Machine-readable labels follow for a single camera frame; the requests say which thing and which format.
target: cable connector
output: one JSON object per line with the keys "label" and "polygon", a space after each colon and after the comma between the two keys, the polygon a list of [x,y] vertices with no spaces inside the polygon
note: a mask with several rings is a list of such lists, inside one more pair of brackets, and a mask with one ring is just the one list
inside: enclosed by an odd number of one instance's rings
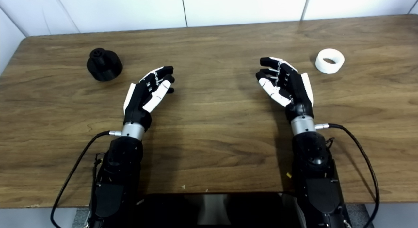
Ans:
{"label": "cable connector", "polygon": [[327,123],[321,123],[321,124],[316,124],[315,125],[316,130],[321,130],[321,129],[324,129],[324,128],[330,128],[330,125],[327,124]]}
{"label": "cable connector", "polygon": [[109,135],[111,136],[122,136],[121,131],[109,131]]}

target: white wall panel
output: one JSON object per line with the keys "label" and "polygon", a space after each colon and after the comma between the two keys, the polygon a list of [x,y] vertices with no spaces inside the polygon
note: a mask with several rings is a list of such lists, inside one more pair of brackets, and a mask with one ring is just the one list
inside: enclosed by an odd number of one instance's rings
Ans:
{"label": "white wall panel", "polygon": [[80,32],[185,27],[182,0],[61,0]]}
{"label": "white wall panel", "polygon": [[309,0],[304,20],[407,14],[416,0]]}
{"label": "white wall panel", "polygon": [[184,0],[187,25],[298,21],[306,0]]}
{"label": "white wall panel", "polygon": [[418,14],[418,3],[412,8],[409,14]]}
{"label": "white wall panel", "polygon": [[[374,204],[366,204],[369,215]],[[373,220],[375,228],[417,228],[418,203],[382,203]]]}
{"label": "white wall panel", "polygon": [[0,6],[28,36],[78,33],[58,0],[0,0]]}
{"label": "white wall panel", "polygon": [[0,9],[0,75],[25,36]]}
{"label": "white wall panel", "polygon": [[[58,208],[55,222],[62,228],[71,228],[76,212],[76,208]],[[50,208],[0,209],[0,228],[55,228],[50,214]]]}

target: robotic hand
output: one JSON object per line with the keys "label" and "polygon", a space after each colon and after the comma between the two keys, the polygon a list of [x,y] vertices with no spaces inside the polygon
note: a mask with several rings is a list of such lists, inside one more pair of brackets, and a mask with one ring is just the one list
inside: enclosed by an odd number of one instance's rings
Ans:
{"label": "robotic hand", "polygon": [[[142,160],[142,136],[151,125],[150,113],[164,98],[172,93],[173,66],[152,70],[137,84],[131,84],[123,110],[124,127],[111,131],[119,136],[110,143],[102,160],[93,168],[89,228],[130,227],[139,184]],[[102,166],[96,177],[96,167]]]}
{"label": "robotic hand", "polygon": [[300,75],[284,60],[265,57],[255,75],[263,89],[285,113],[294,134],[293,175],[297,203],[307,228],[349,228],[350,221],[334,160],[325,138],[316,131],[313,94],[308,74]]}

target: wooden table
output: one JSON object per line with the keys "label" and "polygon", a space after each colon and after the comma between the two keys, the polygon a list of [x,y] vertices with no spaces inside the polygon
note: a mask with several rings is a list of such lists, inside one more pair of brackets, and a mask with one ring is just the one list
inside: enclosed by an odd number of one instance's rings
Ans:
{"label": "wooden table", "polygon": [[[124,69],[97,82],[86,69],[97,47]],[[315,69],[335,48],[341,70]],[[0,207],[50,207],[86,143],[121,130],[129,84],[175,67],[174,94],[145,134],[141,193],[279,192],[292,189],[291,129],[284,108],[258,85],[260,57],[308,72],[315,122],[340,123],[364,146],[383,202],[418,202],[418,16],[247,24],[26,38],[0,78]],[[340,130],[332,148],[349,203],[372,202],[367,165]],[[85,155],[60,206],[89,202],[94,155]]]}

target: white cylindrical object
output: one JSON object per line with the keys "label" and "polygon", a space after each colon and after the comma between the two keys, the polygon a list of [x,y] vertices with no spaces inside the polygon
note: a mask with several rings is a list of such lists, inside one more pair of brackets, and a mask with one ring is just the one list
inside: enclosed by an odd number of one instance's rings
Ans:
{"label": "white cylindrical object", "polygon": [[[329,59],[335,64],[328,63],[324,59]],[[316,57],[315,66],[322,73],[336,73],[344,63],[344,55],[333,48],[327,48],[318,53]]]}

